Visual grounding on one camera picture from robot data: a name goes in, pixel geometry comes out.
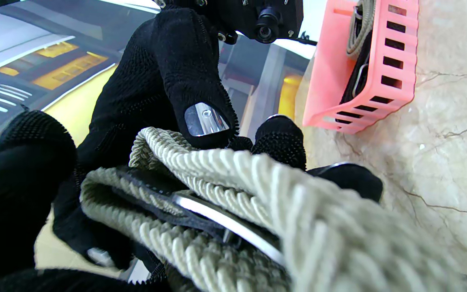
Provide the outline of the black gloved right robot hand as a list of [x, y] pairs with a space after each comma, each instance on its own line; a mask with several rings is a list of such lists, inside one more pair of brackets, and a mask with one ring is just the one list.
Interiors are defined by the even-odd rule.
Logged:
[[[225, 148], [238, 135], [238, 118], [219, 77], [218, 33], [215, 11], [195, 0], [166, 0], [135, 30], [102, 88], [77, 164], [53, 203], [54, 235], [91, 264], [125, 270], [135, 248], [81, 210], [80, 186], [89, 172], [128, 164], [133, 141], [146, 127], [179, 132], [202, 149]], [[184, 114], [200, 102], [222, 115], [226, 130], [191, 135]]]

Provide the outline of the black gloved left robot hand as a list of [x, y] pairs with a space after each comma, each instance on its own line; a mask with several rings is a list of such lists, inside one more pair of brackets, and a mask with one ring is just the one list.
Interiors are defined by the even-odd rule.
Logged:
[[34, 244], [51, 208], [54, 231], [78, 253], [98, 247], [118, 268], [132, 252], [126, 237], [89, 220], [79, 207], [80, 184], [99, 167], [129, 160], [132, 141], [145, 127], [179, 131], [174, 111], [93, 113], [78, 148], [67, 130], [41, 111], [20, 113], [0, 138], [0, 292], [170, 292], [166, 279], [146, 284], [69, 269], [35, 269]]

